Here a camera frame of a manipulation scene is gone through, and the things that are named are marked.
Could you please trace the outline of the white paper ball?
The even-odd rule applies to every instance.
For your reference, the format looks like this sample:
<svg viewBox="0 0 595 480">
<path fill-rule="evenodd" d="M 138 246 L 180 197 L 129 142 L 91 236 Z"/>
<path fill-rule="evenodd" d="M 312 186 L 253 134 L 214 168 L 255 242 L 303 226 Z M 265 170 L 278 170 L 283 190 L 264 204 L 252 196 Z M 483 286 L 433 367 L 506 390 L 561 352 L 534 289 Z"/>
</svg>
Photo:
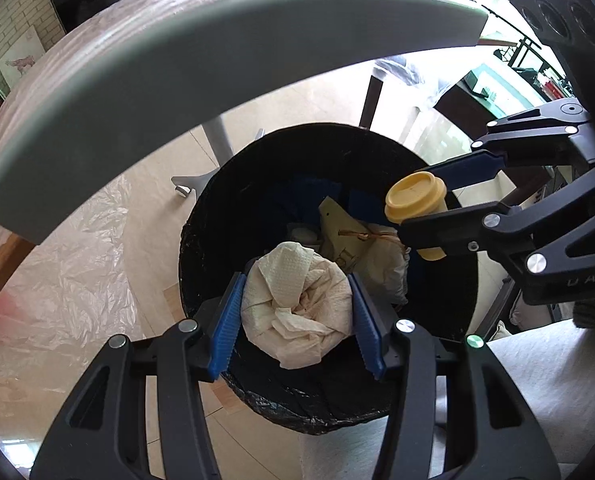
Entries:
<svg viewBox="0 0 595 480">
<path fill-rule="evenodd" d="M 351 285 L 314 249 L 283 242 L 248 271 L 241 321 L 248 341 L 284 370 L 315 365 L 353 334 Z"/>
</svg>

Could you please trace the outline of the yellow paper bag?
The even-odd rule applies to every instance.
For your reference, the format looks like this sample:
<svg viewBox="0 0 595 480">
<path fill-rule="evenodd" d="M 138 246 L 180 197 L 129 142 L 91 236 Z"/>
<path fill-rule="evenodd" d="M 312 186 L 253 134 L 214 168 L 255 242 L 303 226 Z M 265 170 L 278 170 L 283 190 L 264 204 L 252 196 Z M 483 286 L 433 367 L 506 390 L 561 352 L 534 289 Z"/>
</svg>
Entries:
<svg viewBox="0 0 595 480">
<path fill-rule="evenodd" d="M 331 197 L 319 205 L 323 244 L 320 254 L 346 274 L 356 273 L 372 296 L 407 304 L 410 249 L 393 228 L 364 224 Z"/>
</svg>

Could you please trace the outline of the black trash bin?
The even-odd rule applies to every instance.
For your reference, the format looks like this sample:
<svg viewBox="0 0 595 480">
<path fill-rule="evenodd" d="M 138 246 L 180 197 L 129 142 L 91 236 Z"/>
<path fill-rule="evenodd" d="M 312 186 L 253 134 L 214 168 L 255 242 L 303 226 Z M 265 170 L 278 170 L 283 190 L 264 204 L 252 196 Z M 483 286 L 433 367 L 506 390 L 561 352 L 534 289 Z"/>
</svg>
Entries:
<svg viewBox="0 0 595 480">
<path fill-rule="evenodd" d="M 254 412 L 316 435 L 389 411 L 392 389 L 354 335 L 352 274 L 431 334 L 465 334 L 476 257 L 425 260 L 393 241 L 384 212 L 389 188 L 423 167 L 381 134 L 306 124 L 252 142 L 209 180 L 181 232 L 181 300 L 194 315 L 243 274 L 224 380 Z"/>
</svg>

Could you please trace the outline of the clear plastic table cover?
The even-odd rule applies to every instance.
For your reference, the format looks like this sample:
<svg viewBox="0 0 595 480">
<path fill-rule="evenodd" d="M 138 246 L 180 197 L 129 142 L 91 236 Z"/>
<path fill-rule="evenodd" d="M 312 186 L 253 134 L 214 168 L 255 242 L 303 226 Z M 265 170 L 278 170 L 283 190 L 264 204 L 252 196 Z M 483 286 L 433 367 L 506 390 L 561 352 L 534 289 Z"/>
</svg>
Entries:
<svg viewBox="0 0 595 480">
<path fill-rule="evenodd" d="M 169 21 L 231 0 L 127 0 L 78 26 L 12 93 L 0 119 L 0 152 L 17 134 L 18 114 L 39 110 L 70 78 L 149 21 Z M 189 204 L 165 181 L 180 162 L 170 141 L 136 162 L 33 245 L 0 226 L 0 256 L 23 251 L 0 292 L 0 385 L 58 390 L 114 333 L 163 326 L 163 294 L 176 271 L 176 240 Z"/>
</svg>

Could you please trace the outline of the grey table leg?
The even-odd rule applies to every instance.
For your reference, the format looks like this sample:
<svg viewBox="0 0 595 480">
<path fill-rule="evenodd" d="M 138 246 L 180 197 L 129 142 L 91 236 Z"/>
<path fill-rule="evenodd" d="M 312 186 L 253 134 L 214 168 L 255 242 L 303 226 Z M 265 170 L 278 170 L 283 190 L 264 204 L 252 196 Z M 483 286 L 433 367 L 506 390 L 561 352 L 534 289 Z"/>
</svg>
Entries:
<svg viewBox="0 0 595 480">
<path fill-rule="evenodd" d="M 270 133 L 265 122 L 221 114 L 183 133 L 172 144 L 180 162 L 170 183 L 182 198 L 198 198 L 218 170 L 248 144 Z"/>
</svg>

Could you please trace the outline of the grey table edge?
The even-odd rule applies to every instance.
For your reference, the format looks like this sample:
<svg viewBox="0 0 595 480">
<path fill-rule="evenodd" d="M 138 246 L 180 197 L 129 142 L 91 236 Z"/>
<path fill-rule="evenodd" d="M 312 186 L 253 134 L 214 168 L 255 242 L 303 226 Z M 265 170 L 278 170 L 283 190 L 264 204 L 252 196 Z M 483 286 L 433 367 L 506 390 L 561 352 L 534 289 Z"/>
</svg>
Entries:
<svg viewBox="0 0 595 480">
<path fill-rule="evenodd" d="M 0 110 L 0 234 L 38 244 L 108 182 L 220 114 L 393 54 L 471 47 L 467 0 L 122 0 Z"/>
</svg>

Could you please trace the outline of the giraffe picture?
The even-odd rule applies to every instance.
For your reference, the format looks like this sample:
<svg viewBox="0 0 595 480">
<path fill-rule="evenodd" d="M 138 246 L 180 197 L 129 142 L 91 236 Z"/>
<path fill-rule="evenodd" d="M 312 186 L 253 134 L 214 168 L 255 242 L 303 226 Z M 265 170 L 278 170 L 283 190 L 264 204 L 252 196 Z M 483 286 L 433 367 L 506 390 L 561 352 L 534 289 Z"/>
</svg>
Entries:
<svg viewBox="0 0 595 480">
<path fill-rule="evenodd" d="M 0 58 L 0 72 L 9 88 L 13 89 L 45 53 L 35 27 L 28 27 Z"/>
</svg>

